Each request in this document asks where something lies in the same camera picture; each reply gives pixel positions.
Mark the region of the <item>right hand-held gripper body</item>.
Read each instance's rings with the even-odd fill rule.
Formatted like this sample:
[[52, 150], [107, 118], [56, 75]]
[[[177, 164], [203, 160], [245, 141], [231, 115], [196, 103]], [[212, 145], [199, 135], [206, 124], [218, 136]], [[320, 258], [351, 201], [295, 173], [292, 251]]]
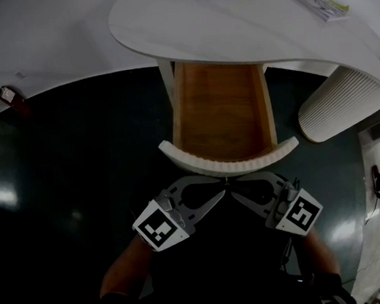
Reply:
[[289, 234], [305, 237], [320, 216], [323, 206], [304, 189], [286, 182], [274, 202], [265, 225]]

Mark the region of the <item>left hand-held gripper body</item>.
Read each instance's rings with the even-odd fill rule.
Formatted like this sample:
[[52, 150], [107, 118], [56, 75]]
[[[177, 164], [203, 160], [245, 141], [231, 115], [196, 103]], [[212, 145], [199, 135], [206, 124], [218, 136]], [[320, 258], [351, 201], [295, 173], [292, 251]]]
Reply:
[[132, 225], [153, 251], [161, 252], [189, 238], [196, 214], [182, 201], [184, 186], [173, 184], [151, 199]]

